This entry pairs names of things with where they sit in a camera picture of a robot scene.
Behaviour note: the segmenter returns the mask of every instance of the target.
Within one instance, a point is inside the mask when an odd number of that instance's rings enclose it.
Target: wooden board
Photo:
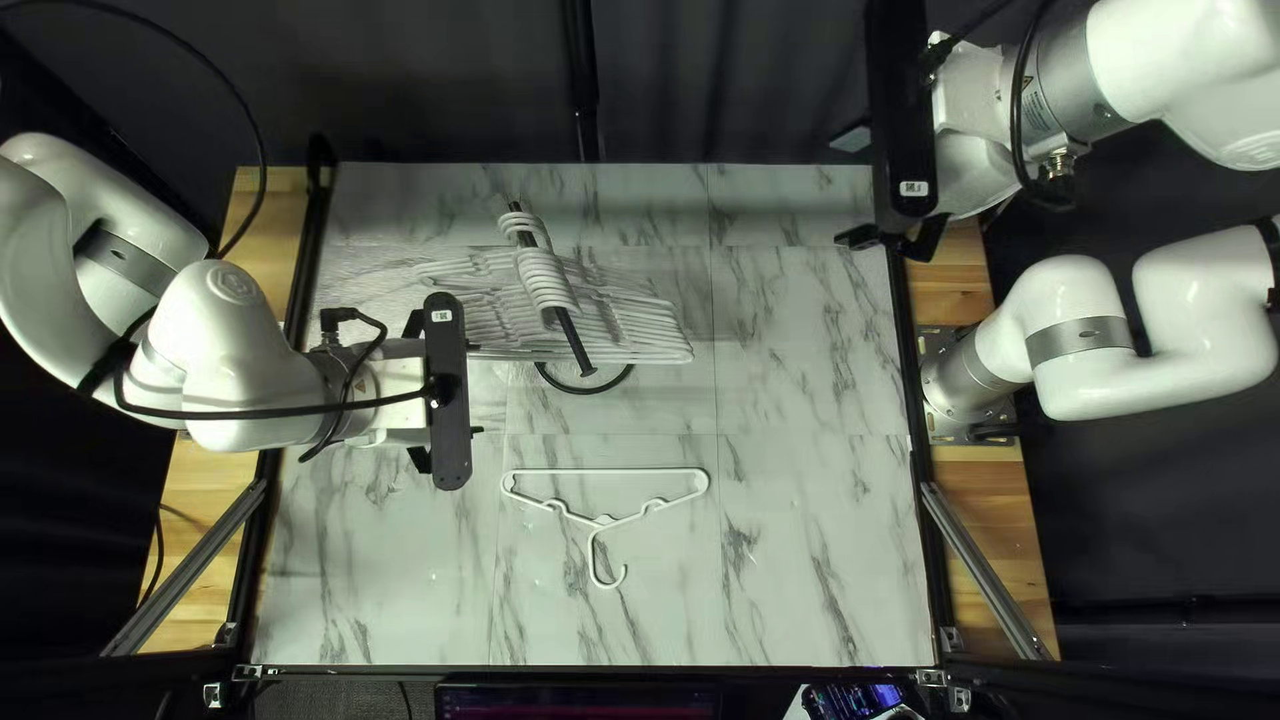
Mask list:
[[[256,174],[242,169],[227,213],[234,229],[248,210]],[[228,258],[262,286],[278,319],[284,318],[302,217],[306,177],[301,168],[273,168],[268,200],[251,232]],[[966,325],[983,319],[995,305],[987,260],[978,227],[960,223],[943,237],[933,263],[908,263],[911,302],[920,324]],[[250,483],[257,455],[215,454],[189,441],[174,446],[163,502],[191,519],[163,512],[165,573],[178,565],[202,534]],[[1050,611],[1027,493],[1027,477],[1018,447],[950,447],[934,450],[937,479],[975,542],[1046,646],[1057,656],[1057,637]],[[188,650],[207,646],[227,618],[236,573],[237,536],[156,629],[143,651]],[[152,548],[152,561],[155,548]],[[948,578],[956,624],[968,650],[977,655],[1012,656],[1012,647],[987,609],[964,565],[948,553]]]
[[[918,324],[968,325],[995,309],[987,255],[977,223],[948,228],[929,264],[908,261],[911,306]],[[1044,583],[1036,518],[1027,491],[1023,452],[1014,447],[933,447],[933,469],[956,514],[982,548],[1044,646],[1059,657],[1053,612]],[[1016,657],[978,585],[947,550],[955,623],[965,650],[988,657]]]

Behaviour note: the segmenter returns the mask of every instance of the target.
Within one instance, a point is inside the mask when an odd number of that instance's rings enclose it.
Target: label sticker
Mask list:
[[[925,197],[929,195],[929,183],[924,181],[902,181],[897,183],[897,193],[902,197]]]

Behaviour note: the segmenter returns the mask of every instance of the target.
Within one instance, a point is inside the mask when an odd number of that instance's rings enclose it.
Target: black cable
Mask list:
[[[925,82],[928,77],[942,67],[942,63],[947,61],[947,56],[955,50],[960,41],[969,37],[969,35],[978,29],[983,23],[996,17],[1001,10],[1014,4],[1014,0],[995,0],[989,3],[986,8],[978,12],[977,15],[969,18],[965,24],[960,26],[955,33],[945,37],[936,45],[928,46],[924,53],[920,54],[920,72],[924,74]]]
[[[86,10],[93,10],[96,13],[102,13],[106,15],[113,15],[120,19],[125,19],[140,27],[150,29],[151,32],[174,44],[183,53],[186,53],[197,63],[204,65],[205,69],[207,69],[210,73],[214,74],[215,78],[218,78],[218,82],[221,83],[221,86],[227,90],[227,92],[232,96],[232,99],[236,100],[236,104],[239,105],[241,111],[244,114],[244,120],[248,123],[250,131],[253,133],[253,150],[257,152],[257,192],[253,196],[253,205],[250,206],[248,214],[244,215],[243,220],[241,220],[239,227],[236,228],[236,232],[232,233],[232,237],[228,238],[227,242],[212,255],[218,260],[225,258],[227,254],[230,252],[233,247],[236,247],[236,243],[238,243],[241,238],[244,237],[244,233],[248,232],[250,225],[253,224],[253,219],[257,218],[259,210],[262,209],[264,200],[266,200],[266,149],[262,142],[262,131],[261,128],[257,127],[257,119],[253,117],[253,111],[250,110],[248,101],[244,100],[244,96],[241,94],[239,88],[236,87],[236,83],[232,82],[232,78],[227,77],[227,73],[224,73],[218,65],[215,65],[214,61],[210,60],[207,55],[197,50],[195,45],[187,42],[169,28],[161,26],[160,23],[156,23],[155,20],[150,20],[147,18],[143,18],[142,15],[131,13],[128,10],[116,8],[114,5],[108,5],[105,3],[96,3],[93,0],[17,0],[15,3],[0,4],[0,13],[19,10],[22,8],[29,8],[32,5],[70,5],[73,8],[83,8]]]
[[[300,405],[297,407],[262,407],[259,410],[161,410],[159,407],[146,407],[134,405],[124,398],[124,373],[118,372],[113,383],[115,389],[115,405],[125,413],[143,415],[147,418],[165,418],[168,420],[274,420],[276,418],[298,418],[302,415],[326,415],[337,411],[369,410],[384,405],[396,405],[408,400],[424,400],[431,389],[424,387],[412,392],[388,395],[374,400],[357,400],[355,402],[325,402],[323,405]]]
[[[146,602],[151,593],[155,592],[156,585],[160,583],[160,570],[164,568],[164,528],[160,527],[160,510],[156,509],[156,569],[151,571],[151,582],[147,583],[146,592],[142,593],[142,600],[138,601],[138,607]]]
[[[156,708],[155,720],[164,720],[164,716],[169,714],[169,701],[173,700],[173,691],[165,691],[164,697],[160,698],[160,707]]]
[[[408,701],[408,691],[404,689],[404,683],[396,683],[401,688],[401,697],[404,698],[404,714],[408,715],[408,720],[413,720],[413,705]]]
[[[573,386],[567,386],[567,384],[559,382],[558,379],[553,378],[552,374],[547,372],[547,363],[534,363],[534,369],[536,369],[538,374],[541,375],[544,380],[547,380],[547,384],[552,386],[553,388],[556,388],[556,389],[558,389],[561,392],[567,392],[570,395],[599,395],[602,392],[611,391],[611,389],[618,387],[620,384],[622,384],[622,380],[625,380],[628,377],[631,377],[631,372],[635,370],[636,366],[635,365],[623,365],[622,370],[618,372],[617,377],[614,377],[612,380],[604,383],[603,386],[595,386],[595,387],[573,387]]]
[[[1027,61],[1030,58],[1032,41],[1036,31],[1039,29],[1041,20],[1048,14],[1057,0],[1041,0],[1036,8],[1036,14],[1027,24],[1027,35],[1018,47],[1018,58],[1014,60],[1012,88],[1009,92],[1009,149],[1014,155],[1014,173],[1018,183],[1027,191],[1028,199],[1053,213],[1065,213],[1075,208],[1075,201],[1070,197],[1055,195],[1032,179],[1027,173],[1027,159],[1023,150],[1023,77],[1027,73]]]
[[[365,315],[360,310],[353,310],[352,316],[365,323],[366,325],[376,328],[378,337],[374,338],[372,342],[366,345],[365,350],[362,350],[360,355],[356,356],[356,361],[351,364],[351,368],[347,368],[347,377],[343,378],[342,380],[342,392],[338,393],[339,402],[347,400],[347,393],[351,392],[351,386],[356,382],[356,373],[360,370],[360,366],[364,365],[365,360],[367,360],[369,356],[372,355],[374,351],[378,350],[387,340],[387,325],[379,323],[378,320],[370,318],[369,315]],[[300,464],[308,462],[316,455],[320,455],[321,450],[329,447],[329,445],[333,443],[333,436],[338,433],[338,425],[340,424],[342,424],[342,411],[339,410],[338,414],[334,415],[333,423],[329,423],[329,429],[325,430],[324,437],[320,438],[320,442],[312,445],[310,450],[298,456],[298,462]]]
[[[133,357],[133,350],[137,347],[133,343],[133,336],[137,334],[137,332],[142,329],[142,325],[156,314],[156,307],[159,307],[159,305],[154,305],[150,310],[138,315],[132,323],[129,323],[129,327],[125,328],[124,334],[111,341],[111,345],[106,346],[106,352],[95,360],[93,365],[90,366],[87,373],[84,373],[84,377],[81,378],[81,382],[76,386],[76,392],[93,395],[93,391],[97,389],[97,386],[102,384],[102,380],[106,379],[106,375],[109,375],[111,370],[123,366],[129,357]]]
[[[196,518],[192,518],[191,515],[187,515],[182,510],[178,510],[177,507],[173,507],[172,505],[165,505],[165,503],[161,502],[160,503],[160,510],[164,510],[165,512],[169,512],[172,515],[182,518],[183,520],[191,523],[192,525],[195,525],[196,528],[198,528],[201,530],[207,529],[204,523],[201,523]]]

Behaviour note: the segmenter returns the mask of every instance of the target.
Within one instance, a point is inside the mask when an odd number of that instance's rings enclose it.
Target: marble surface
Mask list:
[[[403,451],[338,447],[307,465],[292,452],[256,661],[933,664],[884,256],[831,245],[865,211],[860,173],[343,165],[314,307],[353,305],[398,331],[428,292],[412,266],[502,243],[495,219],[520,200],[559,252],[649,277],[695,360],[637,368],[595,397],[471,361],[486,432],[453,493]],[[498,486],[518,468],[664,466],[701,468],[710,488],[602,536],[604,574],[627,566],[617,591],[590,582],[589,528]],[[675,492],[640,478],[554,488],[616,516]]]

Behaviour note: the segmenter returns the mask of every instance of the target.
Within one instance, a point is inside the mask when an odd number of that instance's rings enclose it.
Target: hanger hook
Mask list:
[[[590,536],[586,537],[586,562],[591,566],[591,582],[595,583],[595,587],[602,591],[612,591],[621,585],[622,580],[627,578],[627,566],[622,565],[618,568],[618,579],[612,583],[605,583],[600,579],[600,573],[595,568],[595,536],[603,533],[605,529],[608,528],[596,528],[595,530],[591,530]]]

